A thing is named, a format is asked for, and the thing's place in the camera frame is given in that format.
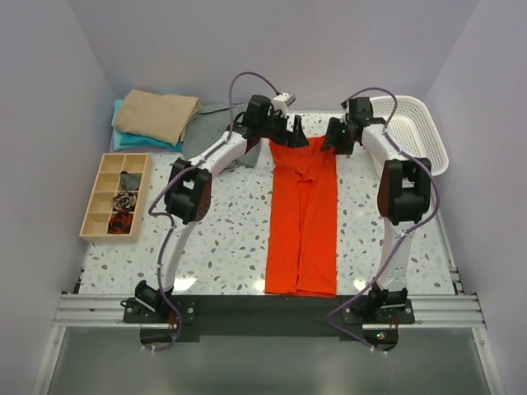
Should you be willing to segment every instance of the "wooden organizer tray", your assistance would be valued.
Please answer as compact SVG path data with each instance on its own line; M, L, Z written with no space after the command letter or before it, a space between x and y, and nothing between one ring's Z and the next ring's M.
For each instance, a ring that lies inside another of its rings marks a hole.
M82 222L81 238L92 243L138 241L151 170L152 158L149 154L104 154ZM141 181L138 191L130 191L137 194L130 233L116 235L108 232L108 223L116 213L112 199L117 192L123 190L120 184L121 171L127 171Z

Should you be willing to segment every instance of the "orange cloth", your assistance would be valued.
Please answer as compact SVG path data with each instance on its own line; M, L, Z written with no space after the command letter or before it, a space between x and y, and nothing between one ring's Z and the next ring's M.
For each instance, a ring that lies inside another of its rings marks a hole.
M291 149L271 142L271 235L265 292L337 294L337 165L324 137Z

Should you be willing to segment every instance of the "metal frame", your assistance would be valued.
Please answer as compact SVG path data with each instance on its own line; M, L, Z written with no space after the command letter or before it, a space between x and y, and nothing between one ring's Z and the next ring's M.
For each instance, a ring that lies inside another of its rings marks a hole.
M433 202L436 204L436 195L433 194ZM441 237L441 243L443 249L448 256L448 270L450 272L450 279L452 280L452 286L454 287L454 293L456 295L464 295L463 284L461 282L461 277L459 276L458 267L455 264L454 254L452 253L452 248L450 247L450 241L448 240L448 235L446 233L445 221L443 220L443 215L441 210L437 212L436 215L437 226L439 227L439 236Z
M66 328L166 328L165 324L123 323L124 310L120 302L131 296L62 295L32 394L47 395ZM410 295L409 298L416 322L401 324L400 328L472 328L491 395L506 393L490 350L485 320L476 295ZM366 330L385 327L381 324L364 325Z
M62 295L53 325L89 328L166 328L165 323L123 323L124 309L120 302L130 297L133 295ZM413 303L416 323L401 324L400 328L485 328L476 295L410 295L408 298ZM387 327L388 325L383 324L364 325L365 329Z

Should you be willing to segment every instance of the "cable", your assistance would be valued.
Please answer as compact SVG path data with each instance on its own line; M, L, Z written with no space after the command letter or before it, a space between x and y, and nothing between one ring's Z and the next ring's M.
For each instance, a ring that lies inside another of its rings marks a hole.
M175 335L172 336L172 341L170 343L166 343L164 346L161 346L159 348L155 347L155 346L152 346L150 350L154 351L154 352L158 352L158 351L163 351L163 350L167 350L168 348L172 347L174 345L174 343L176 343L180 337L181 337L181 331L183 329L183 320L181 318L181 312L178 310L177 307L174 306L174 304L172 302L170 302L170 299L168 298L168 296L166 296L165 294L165 290L163 289L163 284L162 284L162 281L161 281L161 276L162 276L162 273L161 273L161 267L163 266L163 253L165 252L165 248L166 248L166 245L168 244L169 240L170 240L170 237L172 236L172 233L174 232L174 229L176 227L176 224L175 224L175 219L174 217L169 214L168 212L165 212L165 211L154 211L155 208L156 208L156 205L157 203L168 193L168 191L170 191L170 189L178 182L181 180L181 178L191 172L191 171L194 171L196 170L201 164L203 164L209 157L212 156L212 154L214 154L217 150L219 150L220 148L222 148L223 146L225 146L229 140L231 139L231 136L232 136L232 132L234 131L234 123L235 123L235 118L234 118L234 112L233 112L233 103L232 103L232 89L234 87L234 84L236 82L236 80L238 78L240 78L241 76L244 76L244 75L251 75L251 76L256 76L262 80L264 80L269 86L271 86L271 88L275 91L275 93L278 95L279 92L277 91L277 89L274 87L274 85L267 79L265 78L264 76L261 76L259 75L258 73L256 72L241 72L240 74L236 75L233 80L231 81L231 84L229 85L229 115L230 115L230 118L231 118L231 123L229 125L229 134L227 135L227 139L226 140L222 140L222 142L220 142L220 144L216 145L214 148L212 148L207 154L205 154L203 156L203 158L201 158L200 160L198 160L198 162L195 164L195 165L191 165L190 167L186 168L186 169L183 169L181 170L164 188L163 190L161 190L161 192L159 193L159 195L157 195L157 197L154 199L154 201L152 202L152 204L149 206L148 208L148 214L157 218L159 216L166 216L170 219L170 229L168 230L168 232L166 232L166 236L165 238L163 239L163 243L161 244L161 247L159 248L159 253L157 254L157 285L159 287L159 291L161 293L161 298L165 301L165 303L170 307L170 309L175 313L175 317L177 318L176 319L176 322L177 322L177 329L176 329L176 332L175 332ZM236 116L236 119L238 119L240 117L240 115L243 114L243 113L240 113Z
M263 80L267 85L271 86L271 89L273 89L274 93L276 95L280 95L280 92L277 90L277 88L274 87L274 85L264 76L258 74L257 72L241 72L240 74L236 75L229 85L229 116L231 117L231 124L229 126L229 135L227 138L231 138L232 132L234 131L234 111L232 110L233 104L232 104L232 88L234 87L234 83L238 78L241 76L255 76L259 79Z
M241 105L242 103L233 103L232 105ZM216 114L216 113L222 113L223 111L228 111L229 106L226 105L225 107L221 107L220 109L211 109L210 111L198 111L197 115L209 115L209 114Z
M243 117L245 114L245 111L242 111L241 113L239 113L238 115L236 115L236 117L234 118L234 122L238 122L238 119L240 119L241 117Z
M397 111L397 106L398 106L398 101L397 101L397 98L395 97L395 95L390 92L390 91L387 91L386 89L384 88L378 88L378 87L370 87L370 88L366 88L366 89L362 89L360 91L358 91L357 93L349 96L346 101L350 100L350 99L353 99L354 97L356 97L357 95L360 95L361 93L363 92L366 92L366 91L381 91L381 92L384 92L388 95L390 95L392 97L392 99L394 100L394 107L392 108L392 112L389 114L389 117L386 119L386 123L383 127L383 134L384 136L386 137L386 139L388 140L389 144L403 157L405 157L406 159L409 159L411 160L413 163L415 163L416 165L418 165L424 172L425 174L427 175L427 177L431 180L431 184L434 188L434 191L436 193L436 204L434 206L434 209L431 213L430 216L428 216L427 218L425 218L423 221L413 225L413 226L410 226L408 229L406 229L400 239L397 241L397 243L395 244L394 248L392 249L392 251L389 253L385 263L383 263L383 265L380 267L379 271L377 272L377 274L373 277L373 279L362 289L360 290L355 296L353 296L350 300L344 302L343 304L341 304L340 306L338 306L336 309L332 310L331 312L329 312L329 314L326 316L326 322L332 327L332 328L335 328L337 329L338 331L342 332L342 333L345 333L347 334L348 336L351 336L353 337L355 340L359 341L360 343L364 344L365 346L367 346L368 348L370 348L372 351L378 351L378 352L383 352L380 348L376 347L376 346L373 346L372 344L370 344L369 342L366 341L366 339L364 337L360 337L358 335L356 335L355 333L353 332L350 332L348 331L346 328L342 328L340 326L338 326L336 323L332 323L330 321L330 319L338 312L340 312L341 310L343 309L346 309L347 307L349 307L351 304L353 304L359 297L363 296L376 282L377 280L379 280L380 276L382 275L382 273L386 270L386 268L389 266L389 263L391 262L391 260L393 259L395 253L397 252L397 250L399 249L399 247L401 246L401 244L404 242L404 240L408 237L408 235L410 235L412 232L414 232L415 230L419 229L420 227L424 226L425 224L427 224L428 222L430 222L434 216L436 216L437 212L439 211L439 206L441 204L441 198L440 198L440 193L439 193L439 186L437 185L437 182L434 180L434 177L433 175L431 174L431 171L423 164L421 163L420 160L418 160L417 158L414 158L413 156L409 155L408 153L404 152L400 146L394 141L394 139L392 139L392 137L388 134L388 125L389 125L389 122L392 120L392 118L394 117L395 115L395 112ZM390 358L388 358L388 361L389 361L389 365L390 365L390 368L391 368L391 371L392 371L392 377L391 377L391 380L390 380L390 384L389 384L389 388L388 388L388 391L386 393L389 393L389 391L391 390L392 388L392 385L394 383L394 367L393 367L393 364L390 360Z

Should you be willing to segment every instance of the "beige folded towel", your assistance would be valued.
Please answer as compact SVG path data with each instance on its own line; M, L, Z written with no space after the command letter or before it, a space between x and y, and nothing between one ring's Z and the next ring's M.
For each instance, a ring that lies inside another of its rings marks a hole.
M175 145L183 141L187 123L198 111L198 106L197 97L161 96L132 89L117 113L115 128Z

